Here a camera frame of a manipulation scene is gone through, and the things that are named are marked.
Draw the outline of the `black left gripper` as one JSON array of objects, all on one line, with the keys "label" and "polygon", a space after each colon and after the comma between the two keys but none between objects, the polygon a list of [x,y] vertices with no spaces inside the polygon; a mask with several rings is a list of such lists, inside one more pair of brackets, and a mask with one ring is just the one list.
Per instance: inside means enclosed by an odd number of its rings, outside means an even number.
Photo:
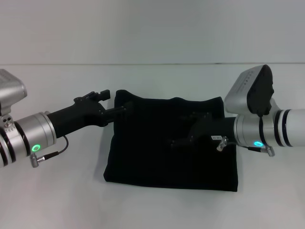
[{"label": "black left gripper", "polygon": [[133,114],[133,102],[106,110],[100,101],[111,98],[110,90],[90,92],[74,99],[74,104],[59,111],[48,114],[57,138],[70,134],[86,126],[104,127],[107,120],[124,119]]}]

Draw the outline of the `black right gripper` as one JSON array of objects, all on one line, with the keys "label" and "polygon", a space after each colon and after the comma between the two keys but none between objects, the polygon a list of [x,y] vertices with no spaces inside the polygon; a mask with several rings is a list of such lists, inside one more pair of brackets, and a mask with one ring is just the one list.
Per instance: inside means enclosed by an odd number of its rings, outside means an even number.
[{"label": "black right gripper", "polygon": [[169,139],[168,144],[171,149],[192,147],[201,137],[219,135],[228,138],[229,142],[236,143],[234,135],[235,117],[212,118],[210,112],[191,112],[181,115],[180,120],[184,122],[194,122],[190,128],[187,138]]}]

